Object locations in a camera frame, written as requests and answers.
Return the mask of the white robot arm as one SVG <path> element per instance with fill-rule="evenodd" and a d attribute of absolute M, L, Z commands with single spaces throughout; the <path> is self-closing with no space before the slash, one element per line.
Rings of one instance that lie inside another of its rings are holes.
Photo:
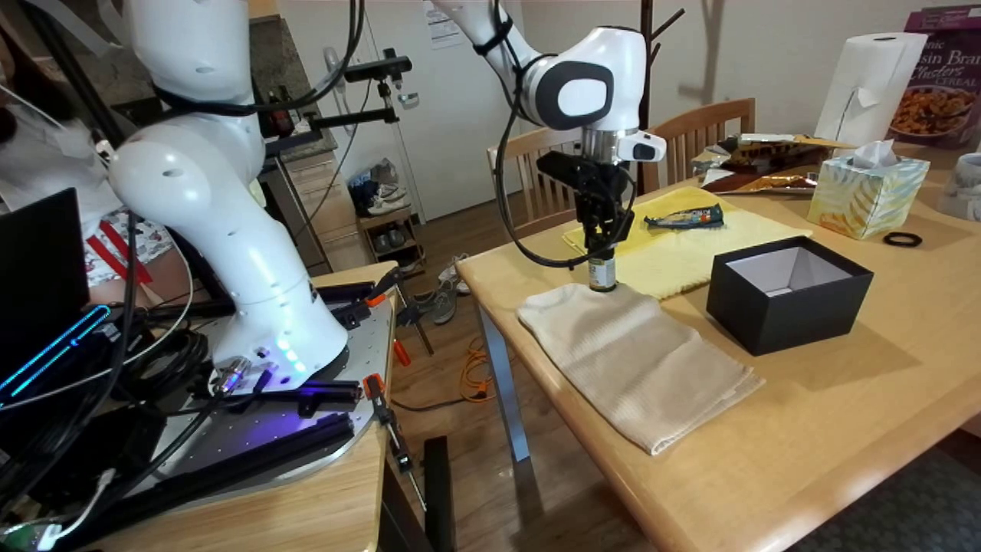
<path fill-rule="evenodd" d="M 540 52 L 501 0 L 432 4 L 508 87 L 525 121 L 597 137 L 603 165 L 665 156 L 639 121 L 642 31 L 597 24 L 562 52 Z M 168 118 L 126 137 L 111 185 L 135 215 L 180 234 L 231 294 L 232 314 L 206 328 L 214 370 L 249 394 L 294 390 L 339 368 L 350 332 L 314 287 L 289 229 L 249 193 L 265 137 L 245 0 L 126 0 L 123 22 Z"/>

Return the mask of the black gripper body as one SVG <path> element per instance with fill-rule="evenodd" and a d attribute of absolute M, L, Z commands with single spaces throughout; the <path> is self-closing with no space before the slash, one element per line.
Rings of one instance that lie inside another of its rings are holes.
<path fill-rule="evenodd" d="M 628 202 L 623 199 L 628 175 L 619 165 L 584 154 L 545 154 L 538 165 L 574 189 L 575 217 L 589 234 L 627 234 Z"/>

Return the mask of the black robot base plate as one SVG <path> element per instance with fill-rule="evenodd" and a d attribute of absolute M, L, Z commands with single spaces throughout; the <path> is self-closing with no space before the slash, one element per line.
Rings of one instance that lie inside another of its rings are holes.
<path fill-rule="evenodd" d="M 129 474 L 56 552 L 82 549 L 115 532 L 224 490 L 272 483 L 324 460 L 356 437 L 356 380 L 303 382 L 298 394 L 259 396 L 245 411 L 219 409 L 166 463 Z"/>

